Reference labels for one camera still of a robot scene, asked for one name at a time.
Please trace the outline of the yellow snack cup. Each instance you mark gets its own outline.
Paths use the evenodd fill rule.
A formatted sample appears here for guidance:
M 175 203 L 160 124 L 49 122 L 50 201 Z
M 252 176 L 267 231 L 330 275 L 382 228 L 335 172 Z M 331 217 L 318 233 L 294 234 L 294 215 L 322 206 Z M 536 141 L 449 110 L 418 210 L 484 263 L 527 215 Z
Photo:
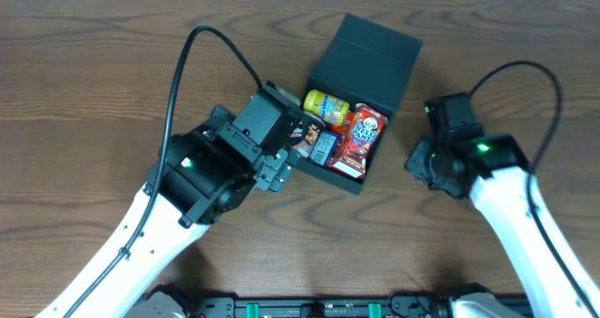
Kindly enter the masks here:
M 305 97 L 303 110 L 315 114 L 326 123 L 340 126 L 350 110 L 350 103 L 323 91 L 312 89 Z

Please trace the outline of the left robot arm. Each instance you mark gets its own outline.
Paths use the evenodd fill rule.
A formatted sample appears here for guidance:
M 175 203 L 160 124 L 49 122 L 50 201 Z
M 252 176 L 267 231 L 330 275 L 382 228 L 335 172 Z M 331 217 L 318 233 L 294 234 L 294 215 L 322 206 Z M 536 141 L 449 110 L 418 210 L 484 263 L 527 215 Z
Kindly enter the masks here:
M 170 139 L 112 235 L 42 317 L 122 317 L 162 270 L 255 189 L 278 193 L 299 155 L 296 96 L 267 83 L 240 114 L 216 106 Z

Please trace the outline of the red Hello Panda box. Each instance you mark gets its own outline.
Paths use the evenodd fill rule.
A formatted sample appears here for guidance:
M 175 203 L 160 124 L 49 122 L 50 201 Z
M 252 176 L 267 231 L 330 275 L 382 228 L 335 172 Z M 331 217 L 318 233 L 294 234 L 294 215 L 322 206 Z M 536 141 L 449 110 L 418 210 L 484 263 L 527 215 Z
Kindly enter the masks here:
M 385 115 L 365 103 L 358 103 L 351 124 L 327 167 L 339 174 L 363 180 L 367 173 L 369 152 L 387 123 Z

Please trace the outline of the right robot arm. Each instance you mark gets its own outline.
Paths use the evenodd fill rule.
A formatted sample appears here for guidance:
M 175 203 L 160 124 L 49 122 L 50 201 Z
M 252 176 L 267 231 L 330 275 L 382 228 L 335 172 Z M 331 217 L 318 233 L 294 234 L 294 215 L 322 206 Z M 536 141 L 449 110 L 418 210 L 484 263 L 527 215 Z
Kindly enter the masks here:
M 501 241 L 540 317 L 596 317 L 599 288 L 552 218 L 516 140 L 485 135 L 470 98 L 457 93 L 426 102 L 431 132 L 405 168 L 431 190 L 469 199 Z

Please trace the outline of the small blue carton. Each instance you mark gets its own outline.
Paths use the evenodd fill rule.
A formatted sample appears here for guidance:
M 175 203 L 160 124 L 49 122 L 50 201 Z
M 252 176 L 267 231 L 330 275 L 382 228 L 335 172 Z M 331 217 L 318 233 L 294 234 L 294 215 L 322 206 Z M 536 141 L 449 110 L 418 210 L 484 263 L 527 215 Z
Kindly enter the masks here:
M 330 131 L 323 131 L 315 143 L 308 161 L 320 167 L 324 167 L 328 160 L 333 156 L 339 140 L 339 135 Z

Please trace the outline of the red snack bag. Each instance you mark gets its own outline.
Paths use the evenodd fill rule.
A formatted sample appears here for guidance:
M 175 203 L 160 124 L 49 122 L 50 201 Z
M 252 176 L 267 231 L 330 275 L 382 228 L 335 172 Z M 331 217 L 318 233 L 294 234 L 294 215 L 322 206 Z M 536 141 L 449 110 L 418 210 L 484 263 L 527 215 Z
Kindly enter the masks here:
M 340 125 L 333 125 L 331 127 L 331 131 L 339 136 L 344 136 L 347 133 L 347 131 L 353 121 L 353 116 L 354 116 L 354 113 L 347 112 L 342 123 Z

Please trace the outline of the dark green box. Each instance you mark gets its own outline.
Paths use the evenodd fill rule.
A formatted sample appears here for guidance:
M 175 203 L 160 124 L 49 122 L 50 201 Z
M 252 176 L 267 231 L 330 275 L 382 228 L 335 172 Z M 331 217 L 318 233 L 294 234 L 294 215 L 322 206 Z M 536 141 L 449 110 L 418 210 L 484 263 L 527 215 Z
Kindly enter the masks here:
M 355 113 L 358 103 L 365 103 L 388 118 L 382 135 L 367 157 L 363 180 L 339 174 L 300 159 L 299 169 L 332 186 L 358 195 L 364 188 L 369 168 L 383 141 L 389 124 L 402 100 L 420 52 L 422 41 L 348 13 L 334 38 L 308 75 L 306 92 L 300 107 L 312 89 L 344 99 Z M 338 151 L 343 136 L 333 156 Z

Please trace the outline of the red Pringles can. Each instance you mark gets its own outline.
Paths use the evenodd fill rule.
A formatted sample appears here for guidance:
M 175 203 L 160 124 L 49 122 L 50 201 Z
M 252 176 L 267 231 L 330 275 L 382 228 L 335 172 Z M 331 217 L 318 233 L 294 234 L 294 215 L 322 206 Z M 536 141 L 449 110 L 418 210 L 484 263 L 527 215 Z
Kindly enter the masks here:
M 292 132 L 292 149 L 296 150 L 302 159 L 308 159 L 321 132 L 325 130 L 325 122 L 315 114 L 305 112 L 305 117 Z

